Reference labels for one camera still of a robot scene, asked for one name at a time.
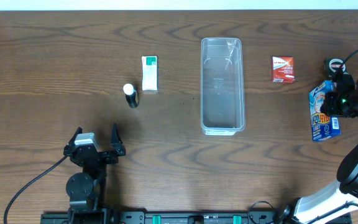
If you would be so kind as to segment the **blue fever patch box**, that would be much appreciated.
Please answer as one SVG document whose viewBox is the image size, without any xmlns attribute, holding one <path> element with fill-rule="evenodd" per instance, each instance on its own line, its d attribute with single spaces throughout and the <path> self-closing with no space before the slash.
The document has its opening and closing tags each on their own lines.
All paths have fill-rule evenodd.
<svg viewBox="0 0 358 224">
<path fill-rule="evenodd" d="M 334 83 L 325 80 L 309 92 L 311 133 L 314 142 L 325 141 L 341 134 L 338 118 L 327 116 L 321 111 L 325 94 L 330 91 L 334 91 Z"/>
</svg>

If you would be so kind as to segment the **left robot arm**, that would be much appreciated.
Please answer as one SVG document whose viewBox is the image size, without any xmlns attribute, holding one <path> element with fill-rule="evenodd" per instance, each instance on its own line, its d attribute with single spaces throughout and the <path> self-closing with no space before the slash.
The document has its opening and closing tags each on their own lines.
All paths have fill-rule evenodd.
<svg viewBox="0 0 358 224">
<path fill-rule="evenodd" d="M 100 151 L 95 133 L 84 133 L 79 127 L 64 147 L 63 154 L 82 168 L 82 171 L 71 176 L 66 184 L 71 210 L 78 213 L 90 212 L 102 206 L 106 166 L 117 164 L 119 157 L 126 155 L 116 123 L 112 127 L 110 146 L 110 150 Z"/>
</svg>

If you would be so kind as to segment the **white green Panadol box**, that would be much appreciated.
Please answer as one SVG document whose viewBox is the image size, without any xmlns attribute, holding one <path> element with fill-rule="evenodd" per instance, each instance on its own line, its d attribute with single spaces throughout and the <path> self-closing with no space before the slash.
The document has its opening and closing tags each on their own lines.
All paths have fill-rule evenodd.
<svg viewBox="0 0 358 224">
<path fill-rule="evenodd" d="M 158 57 L 142 56 L 142 90 L 158 90 Z"/>
</svg>

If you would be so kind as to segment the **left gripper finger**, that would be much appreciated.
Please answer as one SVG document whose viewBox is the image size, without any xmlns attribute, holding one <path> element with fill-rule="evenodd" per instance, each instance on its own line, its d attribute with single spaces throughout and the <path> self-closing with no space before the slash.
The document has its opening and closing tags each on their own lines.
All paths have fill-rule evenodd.
<svg viewBox="0 0 358 224">
<path fill-rule="evenodd" d="M 75 139 L 77 137 L 77 135 L 81 134 L 83 132 L 81 127 L 78 127 L 73 135 L 73 137 L 69 140 L 68 145 L 69 146 L 74 146 L 75 145 Z"/>
<path fill-rule="evenodd" d="M 116 152 L 124 152 L 124 144 L 119 136 L 116 123 L 112 126 L 110 145 Z"/>
</svg>

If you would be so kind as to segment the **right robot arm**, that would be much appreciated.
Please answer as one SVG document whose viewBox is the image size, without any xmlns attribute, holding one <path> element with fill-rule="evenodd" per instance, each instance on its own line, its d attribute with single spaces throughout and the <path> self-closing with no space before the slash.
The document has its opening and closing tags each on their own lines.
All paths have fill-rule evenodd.
<svg viewBox="0 0 358 224">
<path fill-rule="evenodd" d="M 326 94 L 321 111 L 328 116 L 358 117 L 358 80 L 339 68 L 334 81 L 337 90 Z M 334 182 L 287 205 L 276 223 L 327 223 L 354 210 L 358 210 L 358 145 L 341 162 Z"/>
</svg>

